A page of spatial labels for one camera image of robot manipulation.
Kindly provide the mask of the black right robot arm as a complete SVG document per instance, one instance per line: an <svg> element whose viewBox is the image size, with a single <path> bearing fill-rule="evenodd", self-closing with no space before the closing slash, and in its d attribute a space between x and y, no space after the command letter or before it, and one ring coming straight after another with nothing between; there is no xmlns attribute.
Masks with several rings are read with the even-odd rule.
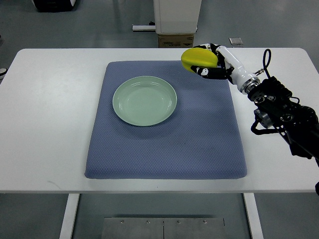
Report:
<svg viewBox="0 0 319 239"><path fill-rule="evenodd" d="M269 74L270 61L271 50L266 49L263 70L267 79L248 92L248 99L257 106L251 131L256 135L279 133L293 156L314 158L318 163L319 118L314 109L302 106L299 98Z"/></svg>

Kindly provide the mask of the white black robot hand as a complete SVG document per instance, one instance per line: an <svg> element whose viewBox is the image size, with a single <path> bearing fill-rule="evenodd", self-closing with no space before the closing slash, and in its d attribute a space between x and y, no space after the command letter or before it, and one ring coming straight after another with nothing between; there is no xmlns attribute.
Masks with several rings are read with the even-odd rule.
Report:
<svg viewBox="0 0 319 239"><path fill-rule="evenodd" d="M208 49L218 58L216 68L191 67L191 69L201 77L206 79L229 80L229 82L236 85L237 89L243 94L249 93L254 87L260 84L257 75L247 71L242 62L232 54L227 47L209 43L199 45L197 48Z"/></svg>

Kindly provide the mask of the black white robot base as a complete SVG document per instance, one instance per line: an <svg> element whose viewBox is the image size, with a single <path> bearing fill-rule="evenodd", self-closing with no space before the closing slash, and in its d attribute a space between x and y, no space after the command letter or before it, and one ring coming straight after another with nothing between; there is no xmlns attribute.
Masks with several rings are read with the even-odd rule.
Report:
<svg viewBox="0 0 319 239"><path fill-rule="evenodd" d="M71 11L76 0L32 0L32 3L40 12L64 12Z"/></svg>

